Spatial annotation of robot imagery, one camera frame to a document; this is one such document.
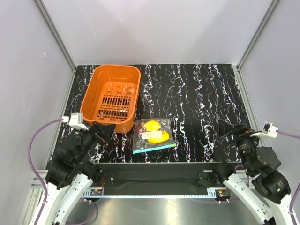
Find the orange plastic basket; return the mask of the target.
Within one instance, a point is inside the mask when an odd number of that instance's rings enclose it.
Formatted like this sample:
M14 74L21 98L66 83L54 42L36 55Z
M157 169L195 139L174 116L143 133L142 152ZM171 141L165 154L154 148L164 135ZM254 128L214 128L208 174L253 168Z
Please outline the orange plastic basket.
M80 112L86 122L115 124L126 134L134 126L141 72L129 65L101 65L92 75Z

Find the dark red plum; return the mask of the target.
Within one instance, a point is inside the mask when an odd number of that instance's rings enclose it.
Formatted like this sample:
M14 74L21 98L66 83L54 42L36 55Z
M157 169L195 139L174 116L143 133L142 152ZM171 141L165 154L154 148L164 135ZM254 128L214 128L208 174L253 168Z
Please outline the dark red plum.
M145 131L146 131L145 122L138 123L135 126L135 129L134 129L135 137L140 138L140 136L142 135L142 133L145 132Z

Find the clear zip top bag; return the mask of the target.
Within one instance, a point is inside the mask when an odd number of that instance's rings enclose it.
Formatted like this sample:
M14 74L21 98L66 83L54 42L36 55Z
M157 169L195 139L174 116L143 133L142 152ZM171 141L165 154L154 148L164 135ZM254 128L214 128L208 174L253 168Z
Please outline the clear zip top bag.
M176 147L170 118L141 119L134 122L132 153L146 153Z

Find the yellow lemon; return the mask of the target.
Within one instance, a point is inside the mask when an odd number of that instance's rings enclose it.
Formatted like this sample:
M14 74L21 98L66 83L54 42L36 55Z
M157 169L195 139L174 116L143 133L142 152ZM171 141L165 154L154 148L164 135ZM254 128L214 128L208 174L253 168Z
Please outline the yellow lemon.
M161 128L161 124L157 120L149 120L144 124L146 131L159 131Z

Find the orange carrot piece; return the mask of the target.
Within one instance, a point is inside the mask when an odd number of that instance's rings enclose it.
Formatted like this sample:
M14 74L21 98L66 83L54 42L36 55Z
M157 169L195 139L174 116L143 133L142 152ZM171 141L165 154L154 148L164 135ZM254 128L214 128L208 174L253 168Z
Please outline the orange carrot piece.
M148 133L146 140L152 144L159 144L169 139L169 134L166 131L152 131Z

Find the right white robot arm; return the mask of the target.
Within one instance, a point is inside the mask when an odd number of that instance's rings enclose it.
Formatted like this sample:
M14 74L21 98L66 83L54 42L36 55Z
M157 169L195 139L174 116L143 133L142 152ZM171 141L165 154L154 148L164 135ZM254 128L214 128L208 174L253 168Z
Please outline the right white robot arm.
M260 225L298 225L296 213L293 210L295 198L288 180L278 171L281 162L271 147L260 147L262 137L276 138L282 131L272 123L265 122L261 131L254 131L245 124L233 125L219 120L219 136L231 136L229 143L238 149L245 174L252 177L252 185L264 199L261 201L251 189L244 184L237 172L228 162L220 163L213 169L214 183L233 191L233 193L250 210Z

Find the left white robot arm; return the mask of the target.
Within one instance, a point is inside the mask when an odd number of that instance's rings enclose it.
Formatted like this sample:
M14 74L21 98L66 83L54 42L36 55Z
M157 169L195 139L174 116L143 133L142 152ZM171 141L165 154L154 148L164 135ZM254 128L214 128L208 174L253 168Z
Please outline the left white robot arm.
M30 221L31 225L65 225L85 190L91 185L105 184L101 167L92 162L84 162L83 158L94 143L105 143L112 139L116 124L69 121L68 125L81 130L82 136L72 147L57 149L56 157L46 166L45 178L42 178L33 166L31 147L34 139L30 140L28 162L44 190Z

